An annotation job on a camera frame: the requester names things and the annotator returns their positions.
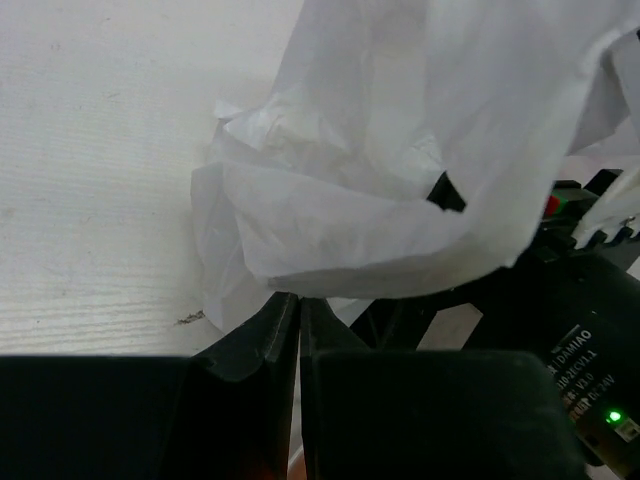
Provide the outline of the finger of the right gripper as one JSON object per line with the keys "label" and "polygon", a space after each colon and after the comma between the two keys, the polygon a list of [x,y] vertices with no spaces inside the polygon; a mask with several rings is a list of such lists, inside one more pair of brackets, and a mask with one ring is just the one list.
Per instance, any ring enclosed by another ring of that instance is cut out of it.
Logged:
{"label": "finger of the right gripper", "polygon": [[466,202],[459,195],[446,172],[438,178],[427,196],[427,201],[437,205],[443,211],[463,212],[466,207]]}

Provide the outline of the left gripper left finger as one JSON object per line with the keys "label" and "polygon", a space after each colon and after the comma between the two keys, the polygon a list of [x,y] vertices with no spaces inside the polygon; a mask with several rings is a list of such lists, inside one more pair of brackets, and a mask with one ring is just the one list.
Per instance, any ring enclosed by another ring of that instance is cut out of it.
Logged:
{"label": "left gripper left finger", "polygon": [[191,357],[5,356],[5,479],[283,479],[299,303]]}

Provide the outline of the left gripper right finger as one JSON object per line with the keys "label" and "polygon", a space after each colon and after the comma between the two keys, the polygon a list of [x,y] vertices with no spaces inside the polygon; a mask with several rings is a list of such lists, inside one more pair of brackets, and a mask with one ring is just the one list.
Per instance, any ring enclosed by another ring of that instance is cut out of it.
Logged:
{"label": "left gripper right finger", "polygon": [[301,304],[311,479],[581,479],[556,387],[526,352],[375,350],[323,300]]}

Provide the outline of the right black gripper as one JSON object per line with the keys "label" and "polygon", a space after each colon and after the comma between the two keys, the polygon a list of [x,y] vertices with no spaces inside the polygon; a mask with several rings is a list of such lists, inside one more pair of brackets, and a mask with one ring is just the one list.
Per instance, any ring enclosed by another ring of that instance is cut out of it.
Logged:
{"label": "right black gripper", "polygon": [[619,177],[559,180],[531,245],[510,268],[439,293],[373,302],[353,332],[375,349],[407,349],[437,313],[480,312],[469,349],[521,350],[550,371],[587,461],[622,479],[639,475],[639,282],[629,267],[639,236],[597,231],[579,246],[572,231]]}

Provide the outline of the white plastic bag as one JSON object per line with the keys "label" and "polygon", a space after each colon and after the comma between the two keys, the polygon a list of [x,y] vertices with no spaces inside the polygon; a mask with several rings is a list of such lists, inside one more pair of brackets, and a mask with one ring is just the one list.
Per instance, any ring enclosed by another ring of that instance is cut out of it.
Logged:
{"label": "white plastic bag", "polygon": [[[373,300],[513,265],[567,156],[629,116],[635,1],[307,1],[259,106],[216,107],[191,177],[203,310]],[[446,172],[463,212],[427,201]]]}

